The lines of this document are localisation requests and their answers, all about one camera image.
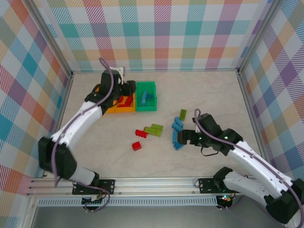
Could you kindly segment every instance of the lego brick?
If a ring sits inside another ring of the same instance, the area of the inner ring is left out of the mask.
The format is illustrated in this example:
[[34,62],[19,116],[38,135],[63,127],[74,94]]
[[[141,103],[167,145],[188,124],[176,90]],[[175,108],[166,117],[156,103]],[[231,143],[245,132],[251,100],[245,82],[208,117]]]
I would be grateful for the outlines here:
[[182,130],[182,127],[177,125],[176,123],[173,123],[171,126],[174,130],[176,130],[177,132],[180,132]]
[[142,98],[142,100],[141,100],[141,105],[142,105],[142,106],[146,106],[146,98]]
[[179,117],[175,117],[175,118],[174,118],[174,122],[175,122],[178,126],[180,126],[181,128],[184,127],[184,124],[182,123],[182,121],[180,120]]
[[[144,104],[141,103],[143,93],[147,92],[152,95],[151,100],[146,99]],[[156,97],[156,85],[155,82],[136,82],[136,111],[137,112],[147,112],[147,111],[156,111],[157,110],[157,97]]]
[[145,127],[144,132],[147,132],[150,135],[154,135],[154,136],[158,136],[158,137],[160,137],[160,135],[162,134],[162,132],[160,130],[152,128],[152,127]]
[[147,138],[148,133],[147,132],[143,132],[141,130],[136,130],[135,131],[135,135],[139,136],[139,137],[142,137],[142,138]]
[[146,99],[147,98],[147,95],[148,95],[148,92],[147,91],[144,91],[143,94],[142,94],[142,99]]
[[184,145],[182,145],[182,144],[179,144],[178,142],[177,143],[175,143],[174,145],[173,145],[173,147],[174,147],[174,149],[176,150],[176,151],[178,151],[180,148],[182,148]]
[[151,94],[147,94],[146,99],[148,99],[148,100],[152,100],[152,99],[153,99],[153,95],[151,95]]
[[132,101],[133,101],[133,96],[128,96],[124,104],[130,106]]
[[123,98],[124,98],[124,96],[121,96],[118,100],[118,103],[121,103],[124,100]]
[[181,109],[180,111],[180,120],[185,120],[187,110]]
[[130,96],[121,96],[118,100],[118,104],[109,108],[106,113],[126,113],[126,112],[135,112],[136,111],[136,99],[135,99],[135,93],[133,94],[133,100],[131,101],[131,104],[126,104],[127,99]]
[[134,151],[140,150],[142,148],[140,142],[135,142],[132,144],[132,148]]
[[151,126],[151,128],[158,129],[158,130],[160,130],[162,132],[163,126],[153,123],[152,126]]
[[173,144],[177,143],[177,131],[173,131],[173,134],[172,134],[172,143]]

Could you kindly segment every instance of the green lego brick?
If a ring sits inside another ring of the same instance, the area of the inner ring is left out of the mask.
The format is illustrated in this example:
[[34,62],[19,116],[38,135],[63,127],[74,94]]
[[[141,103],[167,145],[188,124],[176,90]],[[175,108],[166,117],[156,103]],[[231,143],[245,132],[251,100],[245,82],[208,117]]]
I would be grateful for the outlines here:
[[153,123],[152,126],[151,126],[151,128],[158,129],[158,130],[160,130],[162,132],[163,126]]
[[185,117],[186,117],[186,111],[185,109],[182,109],[180,111],[180,120],[185,120]]
[[158,136],[158,137],[160,137],[160,135],[162,134],[162,132],[160,130],[152,128],[152,127],[145,127],[144,132],[147,132],[150,135],[154,135],[154,136]]

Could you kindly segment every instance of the marble-pattern floor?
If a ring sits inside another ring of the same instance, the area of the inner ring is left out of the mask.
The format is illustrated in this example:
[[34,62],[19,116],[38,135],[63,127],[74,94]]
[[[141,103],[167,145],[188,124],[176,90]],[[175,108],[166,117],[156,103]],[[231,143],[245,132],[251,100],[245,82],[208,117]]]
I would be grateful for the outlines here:
[[[66,106],[62,126],[78,111],[100,74],[76,74]],[[240,164],[221,153],[204,157],[200,147],[172,146],[171,124],[181,109],[187,110],[184,129],[194,129],[195,108],[213,115],[222,129],[232,128],[257,152],[258,146],[250,124],[235,72],[127,72],[124,80],[155,81],[156,112],[105,114],[84,134],[73,154],[78,163],[101,177],[184,177],[213,176],[223,166],[240,174],[249,174]],[[164,126],[161,137],[135,136],[145,126]],[[140,141],[142,149],[133,151]],[[205,153],[213,152],[204,149]]]

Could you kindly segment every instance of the checkered fabric backdrop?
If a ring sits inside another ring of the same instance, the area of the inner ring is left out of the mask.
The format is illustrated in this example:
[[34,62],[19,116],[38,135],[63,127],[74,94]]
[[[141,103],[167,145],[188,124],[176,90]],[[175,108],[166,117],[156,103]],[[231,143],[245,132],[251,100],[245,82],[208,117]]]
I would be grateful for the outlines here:
[[0,31],[0,228],[14,228],[68,76],[21,0],[0,0]]
[[261,15],[260,15],[259,19],[257,20],[256,26],[255,26],[255,28],[253,29],[253,31],[252,31],[252,33],[251,33],[251,35],[250,35],[249,40],[248,40],[247,43],[246,43],[246,46],[245,46],[245,48],[244,48],[244,50],[243,50],[243,52],[242,52],[242,54],[241,54],[241,57],[239,58],[239,60],[238,60],[238,62],[237,62],[237,68],[240,67],[240,65],[241,65],[241,63],[242,63],[242,61],[243,61],[243,59],[244,59],[244,56],[245,56],[245,54],[246,54],[247,51],[248,51],[248,48],[251,46],[252,41],[253,41],[254,38],[256,37],[257,31],[258,31],[258,29],[260,28],[260,25],[261,25],[262,21],[264,20],[264,18],[265,18],[265,16],[266,16],[266,14],[267,14],[267,12],[268,12],[268,10],[269,10],[269,7],[271,6],[272,2],[273,2],[273,0],[267,0],[267,3],[266,3],[266,5],[265,5],[265,7],[264,7],[264,9],[263,9],[263,11],[262,11],[262,13],[261,13]]
[[35,2],[71,68],[92,71],[100,56],[131,70],[235,68],[271,0]]
[[304,0],[285,0],[243,74],[267,154],[304,179]]

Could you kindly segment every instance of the robotic arm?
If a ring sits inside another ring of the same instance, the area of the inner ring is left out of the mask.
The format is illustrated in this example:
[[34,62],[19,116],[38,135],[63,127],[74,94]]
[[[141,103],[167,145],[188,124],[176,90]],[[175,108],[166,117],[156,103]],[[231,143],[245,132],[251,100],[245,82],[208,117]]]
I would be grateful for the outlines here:
[[[79,139],[87,131],[87,129],[98,120],[107,110],[112,107],[115,101],[121,96],[131,96],[136,90],[135,81],[124,82],[122,75],[116,71],[111,70],[114,78],[114,86],[109,97],[99,106],[88,108],[97,104],[108,94],[111,88],[111,75],[109,70],[105,70],[101,76],[100,84],[96,85],[92,92],[87,95],[85,102],[83,102],[79,111],[75,116],[80,115],[74,122],[70,120],[63,128],[53,134],[50,138],[42,137],[38,142],[39,151],[39,165],[46,171],[52,172],[51,154],[55,146],[55,142],[60,137],[58,146],[56,148],[56,167],[60,178],[80,182],[84,185],[92,187],[99,187],[99,174],[81,167],[77,164],[71,151],[76,146]],[[67,127],[67,131],[62,135],[63,130]]]
[[202,149],[212,147],[242,164],[259,181],[255,182],[224,167],[213,176],[217,188],[222,192],[227,189],[238,191],[252,198],[265,206],[268,213],[278,222],[287,224],[299,211],[299,206],[290,189],[282,181],[284,180],[292,188],[302,205],[304,203],[304,182],[301,179],[292,180],[267,162],[264,162],[266,166],[262,165],[259,161],[263,161],[263,158],[254,152],[239,134],[232,129],[223,131],[210,114],[200,115],[197,121],[207,133],[233,143],[235,146],[210,138],[197,125],[196,130],[182,130],[178,133],[177,141],[180,144],[187,144],[187,141],[190,140],[190,144],[200,146]]

